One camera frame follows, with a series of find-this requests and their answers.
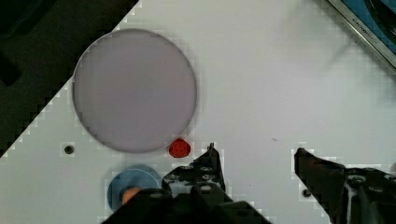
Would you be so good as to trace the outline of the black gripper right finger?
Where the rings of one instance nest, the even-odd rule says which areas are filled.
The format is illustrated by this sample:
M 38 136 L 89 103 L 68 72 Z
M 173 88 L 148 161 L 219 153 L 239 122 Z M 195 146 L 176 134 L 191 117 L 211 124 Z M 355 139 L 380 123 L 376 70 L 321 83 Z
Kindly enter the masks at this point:
M 375 168 L 347 168 L 300 147 L 294 172 L 331 224 L 396 224 L 395 176 Z

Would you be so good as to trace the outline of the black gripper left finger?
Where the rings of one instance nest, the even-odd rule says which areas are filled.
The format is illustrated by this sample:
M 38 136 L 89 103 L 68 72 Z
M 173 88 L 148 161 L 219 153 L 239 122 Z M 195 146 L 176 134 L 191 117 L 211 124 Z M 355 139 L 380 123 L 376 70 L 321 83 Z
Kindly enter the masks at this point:
M 162 189 L 175 200 L 198 201 L 208 198 L 226 201 L 226 186 L 223 177 L 220 154 L 215 144 L 210 143 L 206 152 L 188 165 L 173 169 L 162 179 Z

